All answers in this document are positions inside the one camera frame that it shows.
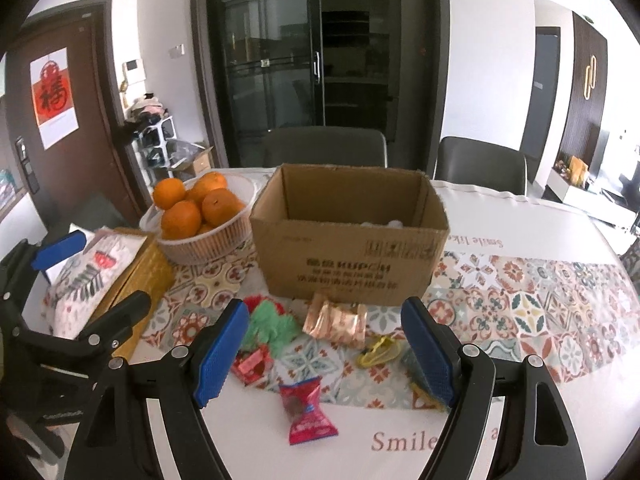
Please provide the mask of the red green plush toy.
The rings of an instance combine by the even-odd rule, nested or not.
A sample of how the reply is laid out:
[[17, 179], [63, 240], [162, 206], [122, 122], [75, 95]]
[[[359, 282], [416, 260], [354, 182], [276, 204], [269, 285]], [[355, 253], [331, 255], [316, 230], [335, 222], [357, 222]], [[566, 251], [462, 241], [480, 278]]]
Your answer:
[[280, 302], [272, 298], [253, 295], [245, 297], [243, 302], [250, 314], [250, 322], [240, 349], [253, 352], [266, 346], [270, 356], [277, 359], [302, 332], [299, 322], [294, 315], [285, 311]]

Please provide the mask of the yellow minion carabiner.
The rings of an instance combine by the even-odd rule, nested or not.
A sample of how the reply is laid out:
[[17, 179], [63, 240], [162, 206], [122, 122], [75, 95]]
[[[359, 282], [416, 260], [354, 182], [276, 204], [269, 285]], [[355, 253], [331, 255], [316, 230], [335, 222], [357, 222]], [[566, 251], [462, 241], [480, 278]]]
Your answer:
[[397, 359], [402, 352], [402, 343], [390, 336], [382, 336], [360, 353], [356, 359], [356, 364], [360, 368], [371, 368], [380, 366], [394, 359]]

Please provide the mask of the red snack bar packet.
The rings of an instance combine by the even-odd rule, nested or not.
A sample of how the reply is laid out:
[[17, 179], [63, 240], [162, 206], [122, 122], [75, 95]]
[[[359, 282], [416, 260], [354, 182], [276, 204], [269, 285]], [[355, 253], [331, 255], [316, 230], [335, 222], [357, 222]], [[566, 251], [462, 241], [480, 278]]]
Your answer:
[[271, 370], [273, 358], [266, 344], [253, 352], [240, 352], [232, 363], [231, 371], [246, 386], [259, 382]]

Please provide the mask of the woven straw mat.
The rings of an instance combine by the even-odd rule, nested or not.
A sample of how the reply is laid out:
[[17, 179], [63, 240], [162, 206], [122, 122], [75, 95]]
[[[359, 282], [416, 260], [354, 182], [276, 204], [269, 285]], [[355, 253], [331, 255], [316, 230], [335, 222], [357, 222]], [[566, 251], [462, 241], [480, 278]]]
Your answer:
[[169, 287], [174, 284], [175, 279], [169, 261], [160, 250], [160, 246], [157, 245], [154, 234], [129, 228], [116, 228], [115, 231], [120, 235], [144, 237], [144, 242], [134, 261], [101, 300], [91, 315], [90, 322], [98, 320], [132, 292], [137, 290], [146, 292], [151, 298], [149, 313], [141, 321], [134, 324], [132, 336], [120, 344], [114, 352], [115, 356], [130, 360], [142, 333], [160, 304], [160, 300]]

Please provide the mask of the orange bottom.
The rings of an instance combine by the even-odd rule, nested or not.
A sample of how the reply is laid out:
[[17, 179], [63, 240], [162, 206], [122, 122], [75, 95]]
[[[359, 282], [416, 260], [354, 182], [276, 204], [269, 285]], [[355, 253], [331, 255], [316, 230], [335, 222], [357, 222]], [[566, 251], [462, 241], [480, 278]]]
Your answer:
[[184, 240], [194, 237], [202, 226], [200, 207], [190, 200], [180, 200], [166, 210], [160, 220], [164, 240]]

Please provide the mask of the red candy packet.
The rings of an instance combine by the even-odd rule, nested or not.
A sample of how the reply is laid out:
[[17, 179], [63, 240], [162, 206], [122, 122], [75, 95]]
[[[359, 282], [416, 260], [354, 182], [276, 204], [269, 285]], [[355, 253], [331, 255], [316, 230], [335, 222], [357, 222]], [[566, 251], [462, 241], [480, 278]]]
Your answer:
[[337, 428], [320, 408], [321, 379], [308, 378], [293, 385], [279, 386], [280, 398], [290, 421], [288, 443], [299, 445], [336, 437]]

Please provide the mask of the brown cardboard box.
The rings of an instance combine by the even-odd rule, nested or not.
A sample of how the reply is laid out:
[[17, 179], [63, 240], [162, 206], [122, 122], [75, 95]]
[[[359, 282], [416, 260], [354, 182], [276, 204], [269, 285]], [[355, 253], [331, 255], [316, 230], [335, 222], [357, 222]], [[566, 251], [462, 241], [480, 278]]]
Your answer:
[[[400, 220], [402, 229], [361, 222]], [[283, 164], [257, 196], [250, 225], [273, 296], [398, 307], [430, 286], [449, 236], [431, 179], [382, 167]]]

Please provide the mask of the large front orange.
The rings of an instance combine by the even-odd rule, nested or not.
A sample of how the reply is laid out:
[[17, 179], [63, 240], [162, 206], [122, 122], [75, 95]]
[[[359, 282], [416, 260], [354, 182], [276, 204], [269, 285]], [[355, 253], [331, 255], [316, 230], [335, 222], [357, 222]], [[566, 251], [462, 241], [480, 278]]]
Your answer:
[[244, 204], [228, 188], [216, 188], [204, 197], [201, 211], [204, 220], [216, 228], [233, 219], [243, 208]]

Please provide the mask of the orange centre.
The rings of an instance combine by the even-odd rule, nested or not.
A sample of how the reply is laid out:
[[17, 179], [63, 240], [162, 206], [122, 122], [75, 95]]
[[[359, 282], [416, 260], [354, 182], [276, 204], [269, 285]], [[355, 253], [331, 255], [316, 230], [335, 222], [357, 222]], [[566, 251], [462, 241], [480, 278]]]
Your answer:
[[228, 188], [226, 177], [217, 171], [209, 172], [201, 176], [192, 188], [186, 191], [186, 200], [201, 205], [204, 198], [218, 188]]

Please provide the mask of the small cardboard box on floor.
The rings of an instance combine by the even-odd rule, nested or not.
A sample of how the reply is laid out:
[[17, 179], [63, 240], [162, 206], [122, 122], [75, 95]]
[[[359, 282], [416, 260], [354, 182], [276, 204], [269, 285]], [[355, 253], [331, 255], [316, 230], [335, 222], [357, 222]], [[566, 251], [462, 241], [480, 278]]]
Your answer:
[[180, 162], [172, 168], [172, 171], [178, 174], [183, 180], [198, 177], [215, 168], [213, 154], [215, 154], [213, 148], [201, 150], [180, 160]]

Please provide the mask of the red fu door poster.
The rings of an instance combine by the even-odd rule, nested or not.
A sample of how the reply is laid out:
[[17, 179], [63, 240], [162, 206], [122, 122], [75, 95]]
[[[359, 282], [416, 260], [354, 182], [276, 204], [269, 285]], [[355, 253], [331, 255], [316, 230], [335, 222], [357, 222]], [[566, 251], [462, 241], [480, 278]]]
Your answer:
[[67, 49], [62, 48], [29, 64], [32, 105], [45, 151], [79, 129]]

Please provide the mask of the dark chair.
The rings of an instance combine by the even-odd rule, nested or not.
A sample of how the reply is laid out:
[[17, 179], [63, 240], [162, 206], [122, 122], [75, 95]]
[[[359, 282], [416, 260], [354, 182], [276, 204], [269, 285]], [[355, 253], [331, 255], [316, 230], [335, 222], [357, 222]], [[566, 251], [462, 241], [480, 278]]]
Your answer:
[[262, 142], [264, 167], [282, 164], [383, 167], [388, 164], [382, 132], [365, 128], [306, 126], [270, 130]]
[[446, 136], [439, 142], [435, 179], [525, 195], [526, 158], [505, 146]]

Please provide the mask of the white tv console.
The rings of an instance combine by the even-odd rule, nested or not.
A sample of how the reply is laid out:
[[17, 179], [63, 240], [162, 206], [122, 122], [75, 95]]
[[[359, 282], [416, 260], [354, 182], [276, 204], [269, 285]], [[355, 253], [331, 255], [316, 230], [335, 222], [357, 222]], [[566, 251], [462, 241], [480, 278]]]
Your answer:
[[602, 193], [585, 191], [570, 185], [554, 169], [550, 171], [546, 189], [562, 204], [582, 210], [591, 219], [607, 223], [614, 228], [630, 230], [637, 214], [609, 200]]

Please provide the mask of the dark chair left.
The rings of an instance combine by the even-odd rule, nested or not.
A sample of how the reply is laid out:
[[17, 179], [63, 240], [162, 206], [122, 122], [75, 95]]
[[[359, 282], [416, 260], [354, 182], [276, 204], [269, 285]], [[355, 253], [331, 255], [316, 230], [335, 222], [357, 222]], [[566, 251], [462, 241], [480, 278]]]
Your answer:
[[382, 132], [365, 128], [306, 126], [270, 130], [262, 142], [264, 167], [282, 164], [383, 167], [388, 164]]

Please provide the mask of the dark wall panel gold logo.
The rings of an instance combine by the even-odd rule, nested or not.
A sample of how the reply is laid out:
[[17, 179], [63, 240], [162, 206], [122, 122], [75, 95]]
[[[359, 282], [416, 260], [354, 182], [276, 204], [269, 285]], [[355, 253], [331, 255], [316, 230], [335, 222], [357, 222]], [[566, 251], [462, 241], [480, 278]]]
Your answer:
[[592, 165], [601, 133], [608, 83], [608, 42], [573, 13], [574, 65], [570, 102], [559, 153]]

